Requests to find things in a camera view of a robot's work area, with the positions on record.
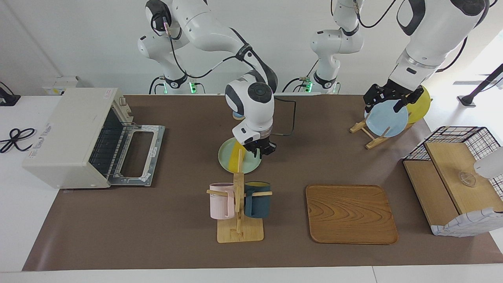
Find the white toaster oven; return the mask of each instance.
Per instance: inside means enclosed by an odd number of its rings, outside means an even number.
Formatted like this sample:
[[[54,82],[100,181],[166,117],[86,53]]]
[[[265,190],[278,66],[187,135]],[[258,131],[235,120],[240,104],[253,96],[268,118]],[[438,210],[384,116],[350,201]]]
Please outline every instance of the white toaster oven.
[[[153,136],[141,176],[127,177],[121,170],[136,132]],[[134,124],[116,88],[73,88],[38,133],[22,166],[54,188],[150,186],[164,126]]]

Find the green plate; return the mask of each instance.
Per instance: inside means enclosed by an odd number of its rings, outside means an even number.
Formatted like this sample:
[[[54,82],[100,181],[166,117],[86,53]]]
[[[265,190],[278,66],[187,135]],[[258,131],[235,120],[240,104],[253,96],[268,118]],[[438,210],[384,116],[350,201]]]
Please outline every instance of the green plate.
[[[229,171],[229,159],[230,155],[232,154],[232,149],[234,148],[234,144],[236,143],[236,138],[230,138],[226,142],[222,144],[220,149],[218,150],[218,162],[220,162],[220,165],[227,171]],[[257,154],[257,157],[255,158],[253,156],[253,153],[246,151],[244,153],[244,159],[243,159],[243,173],[249,173],[253,170],[255,170],[259,165],[262,159],[259,158],[259,155]]]

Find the pink mug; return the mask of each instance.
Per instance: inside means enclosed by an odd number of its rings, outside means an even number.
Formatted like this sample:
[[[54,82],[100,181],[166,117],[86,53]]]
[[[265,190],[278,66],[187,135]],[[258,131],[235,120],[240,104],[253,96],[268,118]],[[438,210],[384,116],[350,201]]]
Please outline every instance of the pink mug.
[[[210,217],[219,220],[234,218],[234,184],[215,183],[210,185],[210,190],[227,193],[227,196],[210,194]]]

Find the blue cup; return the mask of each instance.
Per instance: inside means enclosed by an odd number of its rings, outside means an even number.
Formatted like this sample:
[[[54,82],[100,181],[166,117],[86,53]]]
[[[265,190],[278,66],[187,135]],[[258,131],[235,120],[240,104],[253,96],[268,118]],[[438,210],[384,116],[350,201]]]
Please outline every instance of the blue cup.
[[[271,185],[266,182],[247,182],[244,184],[246,201],[244,215],[251,218],[266,218],[271,208],[271,196],[252,196],[255,192],[271,191]]]

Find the white cylinder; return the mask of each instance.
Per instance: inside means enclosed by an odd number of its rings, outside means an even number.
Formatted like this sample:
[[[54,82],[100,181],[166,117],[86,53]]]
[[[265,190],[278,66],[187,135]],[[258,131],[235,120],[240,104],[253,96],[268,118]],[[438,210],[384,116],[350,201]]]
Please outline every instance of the white cylinder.
[[[475,162],[475,172],[486,179],[495,178],[503,174],[503,148]]]

